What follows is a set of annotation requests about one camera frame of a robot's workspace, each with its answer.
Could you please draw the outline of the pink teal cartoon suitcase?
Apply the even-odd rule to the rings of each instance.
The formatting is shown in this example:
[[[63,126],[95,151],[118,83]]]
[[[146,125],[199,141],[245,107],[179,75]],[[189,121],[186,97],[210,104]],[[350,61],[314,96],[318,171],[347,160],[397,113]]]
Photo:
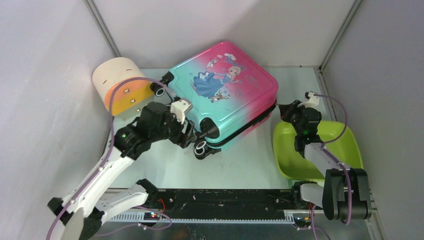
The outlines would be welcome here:
[[[274,110],[277,80],[234,43],[220,42],[169,69],[150,89],[188,99],[198,160],[221,152],[258,127]]]

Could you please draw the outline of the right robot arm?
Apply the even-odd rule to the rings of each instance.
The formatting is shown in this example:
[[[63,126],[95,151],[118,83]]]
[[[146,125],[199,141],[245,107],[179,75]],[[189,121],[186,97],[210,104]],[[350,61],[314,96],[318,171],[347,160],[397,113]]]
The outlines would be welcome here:
[[[295,132],[294,151],[312,163],[324,176],[324,185],[306,181],[291,194],[291,204],[304,209],[310,203],[322,208],[328,220],[366,220],[372,215],[372,201],[367,172],[353,168],[329,151],[318,134],[322,114],[299,100],[278,105],[280,118]]]

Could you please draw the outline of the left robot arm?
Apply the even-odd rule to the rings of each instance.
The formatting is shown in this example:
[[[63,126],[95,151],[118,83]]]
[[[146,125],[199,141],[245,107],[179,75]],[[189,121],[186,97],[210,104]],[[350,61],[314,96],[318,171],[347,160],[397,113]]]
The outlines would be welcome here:
[[[46,238],[51,239],[57,224],[62,223],[62,239],[88,240],[113,217],[131,208],[156,206],[158,188],[147,179],[112,198],[104,199],[103,195],[153,143],[170,140],[181,148],[191,144],[196,139],[194,124],[186,116],[192,107],[185,98],[169,105],[150,102],[133,122],[112,131],[108,149],[84,180],[65,197],[48,202],[55,219]]]

